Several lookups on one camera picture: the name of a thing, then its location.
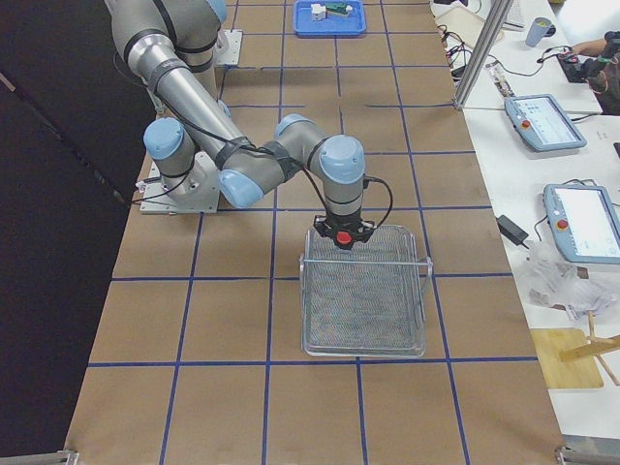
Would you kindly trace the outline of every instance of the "wooden board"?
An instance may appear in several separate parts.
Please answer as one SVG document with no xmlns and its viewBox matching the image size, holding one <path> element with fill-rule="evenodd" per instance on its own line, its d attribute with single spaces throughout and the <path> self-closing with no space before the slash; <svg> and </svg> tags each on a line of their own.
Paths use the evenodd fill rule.
<svg viewBox="0 0 620 465">
<path fill-rule="evenodd" d="M 532 339 L 548 388 L 602 388 L 603 378 L 592 356 L 562 361 L 560 353 L 587 344 L 580 329 L 532 329 Z"/>
</svg>

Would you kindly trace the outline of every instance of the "blue tray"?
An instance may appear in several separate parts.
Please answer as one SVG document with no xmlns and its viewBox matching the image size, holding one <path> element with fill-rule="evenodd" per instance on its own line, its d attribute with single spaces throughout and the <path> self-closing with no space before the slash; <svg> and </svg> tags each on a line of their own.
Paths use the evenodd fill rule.
<svg viewBox="0 0 620 465">
<path fill-rule="evenodd" d="M 313 21 L 311 5 L 326 2 L 321 0 L 297 0 L 293 9 L 293 30 L 299 37 L 357 36 L 366 30 L 364 5 L 360 0 L 345 0 L 353 11 L 348 16 L 330 15 L 321 21 Z"/>
</svg>

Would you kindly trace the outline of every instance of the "person's arm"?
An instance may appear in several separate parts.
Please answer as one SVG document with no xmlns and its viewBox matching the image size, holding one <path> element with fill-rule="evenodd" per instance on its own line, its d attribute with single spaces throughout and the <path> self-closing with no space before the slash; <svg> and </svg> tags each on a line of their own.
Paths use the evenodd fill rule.
<svg viewBox="0 0 620 465">
<path fill-rule="evenodd" d="M 575 55 L 599 56 L 601 53 L 603 53 L 606 44 L 607 42 L 605 39 L 582 42 L 573 46 L 573 53 Z"/>
</svg>

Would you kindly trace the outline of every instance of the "black wall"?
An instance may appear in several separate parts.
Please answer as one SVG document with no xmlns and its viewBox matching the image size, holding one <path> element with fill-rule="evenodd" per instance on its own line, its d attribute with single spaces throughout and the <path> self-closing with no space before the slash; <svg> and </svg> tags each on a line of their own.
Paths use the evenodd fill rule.
<svg viewBox="0 0 620 465">
<path fill-rule="evenodd" d="M 113 53 L 103 0 L 0 1 L 0 457 L 61 450 L 78 399 L 153 116 Z"/>
</svg>

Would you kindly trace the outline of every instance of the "wire mesh tray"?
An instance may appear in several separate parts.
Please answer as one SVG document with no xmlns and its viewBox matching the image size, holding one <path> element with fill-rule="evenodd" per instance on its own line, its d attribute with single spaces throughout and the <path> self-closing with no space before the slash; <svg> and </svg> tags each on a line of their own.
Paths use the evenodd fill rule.
<svg viewBox="0 0 620 465">
<path fill-rule="evenodd" d="M 302 349 L 313 356 L 421 357 L 422 294 L 431 275 L 432 262 L 417 260 L 415 239 L 400 226 L 381 226 L 351 251 L 311 229 L 300 258 Z"/>
</svg>

